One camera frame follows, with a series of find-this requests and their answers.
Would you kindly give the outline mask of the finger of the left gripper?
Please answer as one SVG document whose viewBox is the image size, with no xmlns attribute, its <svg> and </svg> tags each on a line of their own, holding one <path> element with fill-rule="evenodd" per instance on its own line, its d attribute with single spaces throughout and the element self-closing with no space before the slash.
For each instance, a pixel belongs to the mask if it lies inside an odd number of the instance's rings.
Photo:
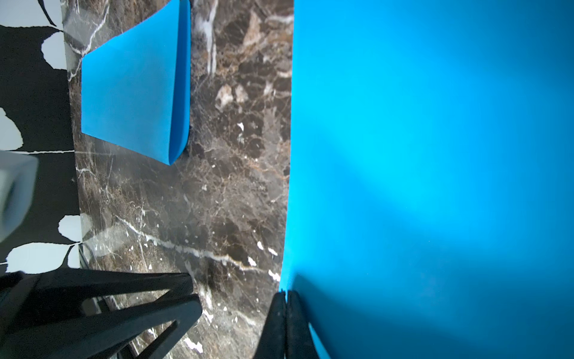
<svg viewBox="0 0 574 359">
<path fill-rule="evenodd" d="M 159 299 L 87 314 L 85 302 L 163 291 Z M 165 358 L 203 312 L 188 273 L 128 273 L 56 269 L 1 276 L 2 358 L 111 358 L 136 337 L 167 328 L 140 358 Z"/>
</svg>

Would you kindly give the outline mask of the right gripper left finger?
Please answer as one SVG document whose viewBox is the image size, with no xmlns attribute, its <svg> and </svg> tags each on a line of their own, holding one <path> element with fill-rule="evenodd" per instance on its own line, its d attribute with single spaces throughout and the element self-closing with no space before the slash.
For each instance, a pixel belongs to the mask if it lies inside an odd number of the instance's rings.
<svg viewBox="0 0 574 359">
<path fill-rule="evenodd" d="M 272 299 L 254 359 L 284 359 L 286 347 L 286 294 Z"/>
</svg>

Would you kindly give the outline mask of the cyan paper sheet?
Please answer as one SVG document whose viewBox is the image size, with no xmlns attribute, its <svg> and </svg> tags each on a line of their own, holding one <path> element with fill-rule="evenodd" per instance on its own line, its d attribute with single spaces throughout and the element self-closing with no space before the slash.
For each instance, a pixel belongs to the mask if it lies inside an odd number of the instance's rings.
<svg viewBox="0 0 574 359">
<path fill-rule="evenodd" d="M 172 165 L 188 143 L 191 5 L 170 1 L 82 60 L 85 135 Z"/>
<path fill-rule="evenodd" d="M 280 286 L 322 358 L 573 356 L 573 3 L 296 1 Z"/>
</svg>

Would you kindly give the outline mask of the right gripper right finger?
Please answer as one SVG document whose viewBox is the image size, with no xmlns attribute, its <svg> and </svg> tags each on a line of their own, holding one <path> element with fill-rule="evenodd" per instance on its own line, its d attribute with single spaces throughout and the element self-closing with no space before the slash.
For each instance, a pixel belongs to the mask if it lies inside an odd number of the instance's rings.
<svg viewBox="0 0 574 359">
<path fill-rule="evenodd" d="M 319 359 L 300 296 L 291 290 L 286 302 L 286 358 Z"/>
</svg>

